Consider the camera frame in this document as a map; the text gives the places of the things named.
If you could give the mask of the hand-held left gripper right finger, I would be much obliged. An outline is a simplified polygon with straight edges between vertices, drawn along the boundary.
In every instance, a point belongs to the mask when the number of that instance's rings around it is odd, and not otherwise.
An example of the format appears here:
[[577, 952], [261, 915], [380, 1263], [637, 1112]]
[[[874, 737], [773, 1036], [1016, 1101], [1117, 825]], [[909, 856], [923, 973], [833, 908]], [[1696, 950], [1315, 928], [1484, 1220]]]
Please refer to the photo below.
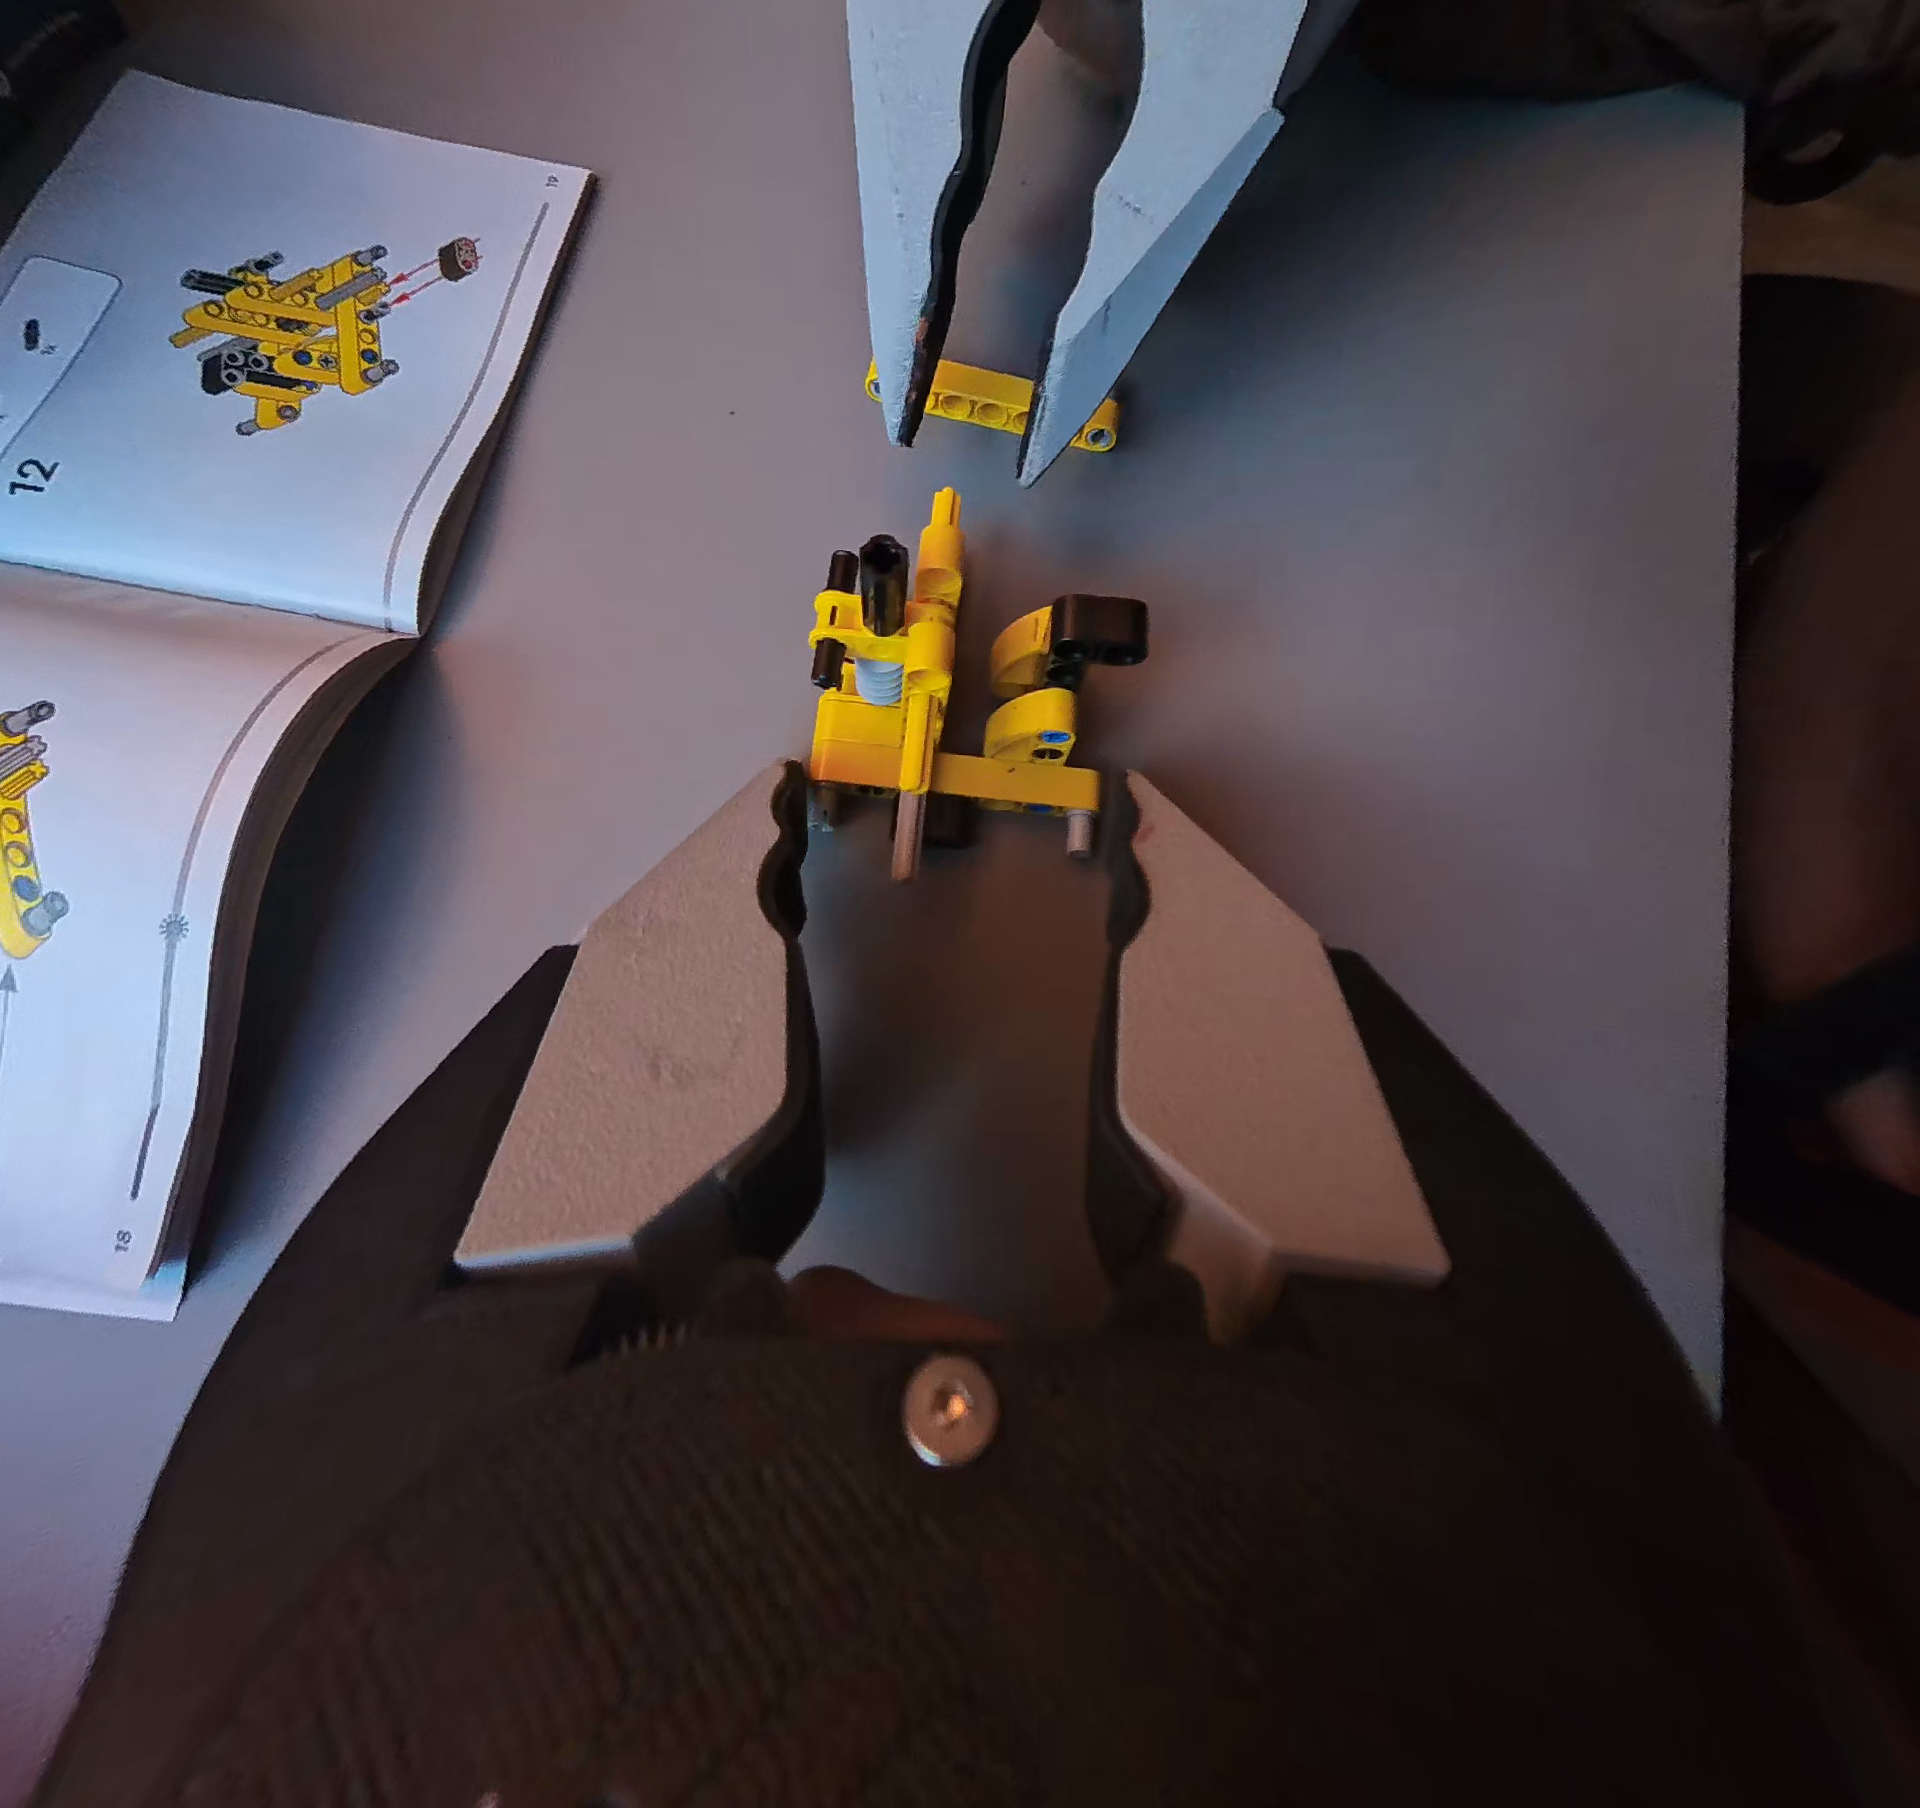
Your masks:
[[1450, 1257], [1317, 931], [1143, 774], [1113, 781], [1087, 1218], [1121, 1289], [1186, 1269], [1217, 1342], [1289, 1275], [1431, 1287]]

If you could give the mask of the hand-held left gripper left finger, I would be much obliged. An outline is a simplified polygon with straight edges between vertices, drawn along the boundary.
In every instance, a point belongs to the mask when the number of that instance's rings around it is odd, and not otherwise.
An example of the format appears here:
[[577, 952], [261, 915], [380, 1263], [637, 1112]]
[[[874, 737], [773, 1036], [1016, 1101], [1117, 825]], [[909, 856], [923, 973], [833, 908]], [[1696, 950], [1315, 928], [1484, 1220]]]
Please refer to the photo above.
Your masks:
[[807, 1230], [826, 1176], [807, 796], [771, 764], [592, 922], [455, 1249], [468, 1275], [621, 1265], [701, 1292]]

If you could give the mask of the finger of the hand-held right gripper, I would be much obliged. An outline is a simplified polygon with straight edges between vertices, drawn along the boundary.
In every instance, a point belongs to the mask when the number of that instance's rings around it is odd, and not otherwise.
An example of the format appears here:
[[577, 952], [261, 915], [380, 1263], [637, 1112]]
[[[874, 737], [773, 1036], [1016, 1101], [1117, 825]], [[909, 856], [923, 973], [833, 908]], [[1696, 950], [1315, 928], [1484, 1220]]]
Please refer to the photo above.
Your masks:
[[1040, 4], [848, 0], [872, 357], [886, 428], [901, 447], [925, 418], [1004, 81]]
[[1035, 483], [1110, 393], [1359, 0], [1132, 0], [1137, 94], [1021, 446]]

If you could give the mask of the yellow lego beam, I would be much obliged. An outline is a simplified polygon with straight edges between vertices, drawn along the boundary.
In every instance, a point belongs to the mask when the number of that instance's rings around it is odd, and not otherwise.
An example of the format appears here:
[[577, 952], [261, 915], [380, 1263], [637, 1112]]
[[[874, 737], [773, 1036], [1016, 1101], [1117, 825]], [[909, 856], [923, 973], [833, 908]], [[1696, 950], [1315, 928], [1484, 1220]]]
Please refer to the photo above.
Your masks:
[[[925, 416], [1022, 436], [1028, 428], [1035, 393], [1038, 386], [1027, 376], [944, 358], [930, 381]], [[1104, 399], [1073, 436], [1071, 446], [1080, 453], [1117, 450], [1118, 420], [1118, 403], [1114, 398]]]

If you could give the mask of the yellow lego assembly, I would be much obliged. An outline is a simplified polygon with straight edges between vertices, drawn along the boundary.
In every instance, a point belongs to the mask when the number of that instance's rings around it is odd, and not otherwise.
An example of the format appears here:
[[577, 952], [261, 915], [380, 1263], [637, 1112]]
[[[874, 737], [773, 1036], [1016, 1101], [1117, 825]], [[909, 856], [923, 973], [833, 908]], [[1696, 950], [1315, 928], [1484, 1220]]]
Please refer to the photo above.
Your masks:
[[1098, 772], [1068, 762], [1077, 693], [1092, 668], [1147, 656], [1145, 602], [1058, 596], [998, 635], [995, 712], [979, 752], [953, 755], [944, 733], [965, 569], [962, 499], [944, 488], [917, 555], [892, 536], [837, 550], [814, 600], [814, 810], [829, 827], [843, 790], [892, 798], [896, 881], [918, 875], [927, 846], [965, 842], [972, 808], [1061, 816], [1068, 859], [1090, 861], [1102, 796]]

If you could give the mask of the lego instruction booklet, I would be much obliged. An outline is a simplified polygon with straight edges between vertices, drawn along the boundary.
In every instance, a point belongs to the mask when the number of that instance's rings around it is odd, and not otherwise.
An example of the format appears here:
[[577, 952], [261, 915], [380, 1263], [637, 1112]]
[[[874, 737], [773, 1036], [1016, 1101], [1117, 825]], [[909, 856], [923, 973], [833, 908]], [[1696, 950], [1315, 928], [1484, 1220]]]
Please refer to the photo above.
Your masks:
[[266, 862], [593, 179], [128, 72], [4, 246], [3, 1300], [170, 1318]]

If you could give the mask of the black object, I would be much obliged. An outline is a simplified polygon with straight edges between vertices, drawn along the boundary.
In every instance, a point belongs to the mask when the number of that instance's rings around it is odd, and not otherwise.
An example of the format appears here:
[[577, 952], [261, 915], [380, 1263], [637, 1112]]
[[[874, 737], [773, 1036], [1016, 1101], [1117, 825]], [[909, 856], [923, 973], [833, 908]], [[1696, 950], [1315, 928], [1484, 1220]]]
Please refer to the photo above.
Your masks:
[[113, 0], [3, 0], [3, 154], [125, 36]]

